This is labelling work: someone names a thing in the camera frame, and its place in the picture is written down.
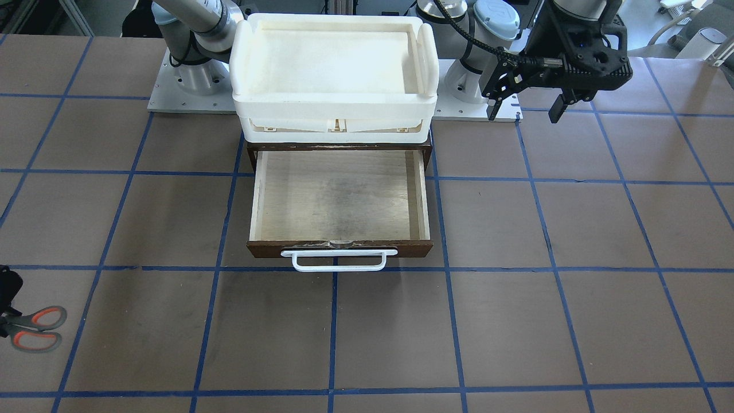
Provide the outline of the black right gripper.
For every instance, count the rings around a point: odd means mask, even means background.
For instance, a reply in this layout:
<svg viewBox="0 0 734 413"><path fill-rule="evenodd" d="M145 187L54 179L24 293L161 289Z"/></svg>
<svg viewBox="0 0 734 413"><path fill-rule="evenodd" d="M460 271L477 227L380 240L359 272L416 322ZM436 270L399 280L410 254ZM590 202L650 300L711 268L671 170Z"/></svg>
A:
<svg viewBox="0 0 734 413"><path fill-rule="evenodd" d="M21 315L21 312L11 308L11 301L23 286L23 279L7 265L1 267L1 316Z"/></svg>

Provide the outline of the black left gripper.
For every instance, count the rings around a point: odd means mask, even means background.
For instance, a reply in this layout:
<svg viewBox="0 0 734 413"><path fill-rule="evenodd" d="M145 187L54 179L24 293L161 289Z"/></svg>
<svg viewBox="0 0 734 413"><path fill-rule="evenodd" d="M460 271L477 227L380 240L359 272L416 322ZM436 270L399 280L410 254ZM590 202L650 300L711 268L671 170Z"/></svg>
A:
<svg viewBox="0 0 734 413"><path fill-rule="evenodd" d="M489 121L505 121L499 114L504 99L529 87L572 89L581 94L615 91L632 78L627 57L627 29L621 18L608 23L571 17L539 17L530 31L521 57L556 59L559 67L540 67L499 60L481 76L482 95L490 98ZM548 110L551 123L559 122L569 97L559 94Z"/></svg>

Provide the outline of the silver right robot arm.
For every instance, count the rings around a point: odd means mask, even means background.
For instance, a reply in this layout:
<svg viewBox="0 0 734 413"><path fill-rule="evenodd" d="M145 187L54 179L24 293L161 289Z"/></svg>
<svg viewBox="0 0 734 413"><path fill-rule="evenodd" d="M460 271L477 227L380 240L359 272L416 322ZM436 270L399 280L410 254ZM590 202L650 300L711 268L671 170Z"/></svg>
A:
<svg viewBox="0 0 734 413"><path fill-rule="evenodd" d="M207 60L218 54L224 62L229 57L236 25L243 15L231 1L155 1L155 23L160 26L180 22L187 28L184 56L179 62L187 64L192 50L201 50ZM7 265L2 266L2 337L10 337L13 346L22 351L44 352L60 345L62 337L54 332L63 325L67 312L63 307L50 306L23 315L11 308L11 300L20 291L23 279Z"/></svg>

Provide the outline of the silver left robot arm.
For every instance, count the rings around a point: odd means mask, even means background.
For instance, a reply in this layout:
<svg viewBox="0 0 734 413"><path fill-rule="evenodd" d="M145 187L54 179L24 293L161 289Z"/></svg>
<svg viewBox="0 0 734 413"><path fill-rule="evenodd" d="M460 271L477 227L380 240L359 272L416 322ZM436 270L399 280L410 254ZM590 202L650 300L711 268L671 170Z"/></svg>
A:
<svg viewBox="0 0 734 413"><path fill-rule="evenodd" d="M532 24L522 50L524 14L506 1L417 1L415 15L432 26L439 54L452 60L444 84L469 104L484 104L495 120L509 98L529 87L559 89L548 116L616 91L634 75L627 57L621 1L529 1Z"/></svg>

